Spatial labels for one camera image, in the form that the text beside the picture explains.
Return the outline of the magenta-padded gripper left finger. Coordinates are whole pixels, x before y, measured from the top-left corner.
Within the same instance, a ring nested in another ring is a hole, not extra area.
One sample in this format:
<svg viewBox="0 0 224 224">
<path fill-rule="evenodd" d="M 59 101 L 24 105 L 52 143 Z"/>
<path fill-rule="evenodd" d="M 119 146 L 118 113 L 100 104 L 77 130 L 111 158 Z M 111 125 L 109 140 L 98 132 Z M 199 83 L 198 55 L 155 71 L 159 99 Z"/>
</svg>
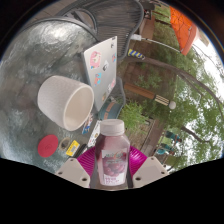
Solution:
<svg viewBox="0 0 224 224">
<path fill-rule="evenodd" d="M 92 147 L 78 158 L 69 158 L 55 173 L 78 186 L 89 188 L 95 167 L 95 148 Z"/>
</svg>

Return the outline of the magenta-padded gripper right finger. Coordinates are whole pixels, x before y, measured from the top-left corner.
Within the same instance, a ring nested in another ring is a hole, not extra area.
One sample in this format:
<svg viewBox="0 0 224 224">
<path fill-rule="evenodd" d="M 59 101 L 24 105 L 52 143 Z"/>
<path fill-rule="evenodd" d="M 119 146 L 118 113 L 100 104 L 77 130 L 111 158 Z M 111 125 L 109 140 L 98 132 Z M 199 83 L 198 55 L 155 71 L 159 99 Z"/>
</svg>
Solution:
<svg viewBox="0 0 224 224">
<path fill-rule="evenodd" d="M 133 146 L 130 147 L 129 172 L 134 188 L 143 187 L 168 175 L 156 157 L 147 157 Z"/>
</svg>

